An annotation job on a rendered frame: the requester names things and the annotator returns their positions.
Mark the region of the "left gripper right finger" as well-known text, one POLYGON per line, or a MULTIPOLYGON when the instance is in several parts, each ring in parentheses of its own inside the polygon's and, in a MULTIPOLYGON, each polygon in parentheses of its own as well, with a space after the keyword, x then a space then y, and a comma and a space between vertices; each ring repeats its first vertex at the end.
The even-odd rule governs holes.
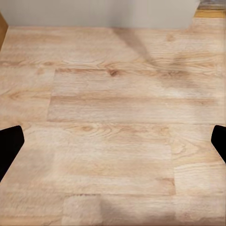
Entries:
POLYGON ((211 142, 226 163, 226 127, 215 125, 211 142))

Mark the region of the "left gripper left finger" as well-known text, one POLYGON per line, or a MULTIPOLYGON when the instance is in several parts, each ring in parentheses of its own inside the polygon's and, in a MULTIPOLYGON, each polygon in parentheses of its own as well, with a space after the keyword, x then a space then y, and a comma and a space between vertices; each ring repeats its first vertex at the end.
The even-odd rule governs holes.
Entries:
POLYGON ((20 125, 0 130, 0 182, 24 144, 20 125))

